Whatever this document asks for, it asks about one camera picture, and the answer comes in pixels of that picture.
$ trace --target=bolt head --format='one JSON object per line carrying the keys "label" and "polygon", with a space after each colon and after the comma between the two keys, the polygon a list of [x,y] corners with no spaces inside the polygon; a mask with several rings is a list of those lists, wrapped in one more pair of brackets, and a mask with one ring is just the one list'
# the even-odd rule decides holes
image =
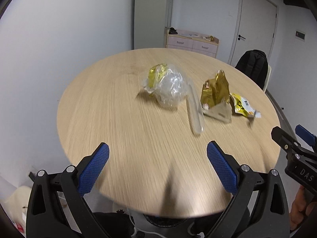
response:
{"label": "bolt head", "polygon": [[45,171],[44,170],[41,170],[37,173],[38,176],[43,176],[45,174]]}
{"label": "bolt head", "polygon": [[241,169],[242,169],[243,171],[245,171],[245,172],[248,172],[248,171],[250,170],[250,167],[247,166],[247,165],[242,165],[242,166],[241,166]]}
{"label": "bolt head", "polygon": [[278,171],[275,170],[275,169],[273,169],[273,170],[271,171],[271,173],[272,173],[274,176],[278,176]]}
{"label": "bolt head", "polygon": [[74,170],[75,170],[75,167],[74,167],[74,166],[69,166],[69,167],[66,168],[66,171],[67,171],[68,173],[71,173],[71,172],[73,172]]}

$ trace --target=white wall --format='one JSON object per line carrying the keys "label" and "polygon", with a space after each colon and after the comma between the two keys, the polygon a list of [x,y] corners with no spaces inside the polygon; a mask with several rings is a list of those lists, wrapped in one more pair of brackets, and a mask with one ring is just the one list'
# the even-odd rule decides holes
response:
{"label": "white wall", "polygon": [[[285,24],[283,0],[271,0],[279,7],[278,29],[269,64],[274,70]],[[239,0],[174,0],[172,27],[220,39],[217,59],[227,63],[237,24]]]}
{"label": "white wall", "polygon": [[[306,33],[305,42],[295,38],[296,30]],[[285,36],[277,64],[268,90],[284,107],[293,130],[301,124],[317,134],[317,22],[310,10],[286,6]]]}
{"label": "white wall", "polygon": [[15,191],[16,187],[0,176],[0,203],[5,201]]}
{"label": "white wall", "polygon": [[59,99],[92,63],[132,49],[132,0],[12,0],[0,20],[0,175],[62,171]]}

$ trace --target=human hand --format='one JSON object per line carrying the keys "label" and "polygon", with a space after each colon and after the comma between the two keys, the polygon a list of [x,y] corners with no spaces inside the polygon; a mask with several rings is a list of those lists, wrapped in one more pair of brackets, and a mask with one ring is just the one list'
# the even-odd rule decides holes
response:
{"label": "human hand", "polygon": [[312,202],[307,206],[305,198],[305,188],[300,185],[295,200],[292,203],[292,209],[289,214],[290,229],[295,230],[304,220],[305,215],[309,216],[317,202]]}

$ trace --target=black backpack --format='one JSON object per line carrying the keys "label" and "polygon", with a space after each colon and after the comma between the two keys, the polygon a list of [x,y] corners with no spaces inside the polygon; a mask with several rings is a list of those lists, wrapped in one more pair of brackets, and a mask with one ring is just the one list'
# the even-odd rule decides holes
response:
{"label": "black backpack", "polygon": [[246,51],[238,61],[236,69],[247,75],[261,89],[264,88],[268,64],[263,51]]}

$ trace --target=yellow snack wrapper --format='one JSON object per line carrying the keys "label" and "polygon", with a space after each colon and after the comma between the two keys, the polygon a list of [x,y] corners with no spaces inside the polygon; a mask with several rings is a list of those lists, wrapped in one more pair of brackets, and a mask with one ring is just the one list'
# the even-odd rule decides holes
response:
{"label": "yellow snack wrapper", "polygon": [[218,71],[214,79],[206,80],[202,87],[200,102],[205,115],[226,123],[231,122],[229,83],[223,70]]}
{"label": "yellow snack wrapper", "polygon": [[167,72],[167,64],[161,63],[153,66],[149,71],[148,86],[153,88],[154,82],[159,83]]}
{"label": "yellow snack wrapper", "polygon": [[250,106],[249,101],[246,100],[244,97],[241,97],[240,95],[234,93],[231,94],[231,97],[235,105],[236,113],[240,113],[248,118],[261,118],[261,113],[254,110]]}

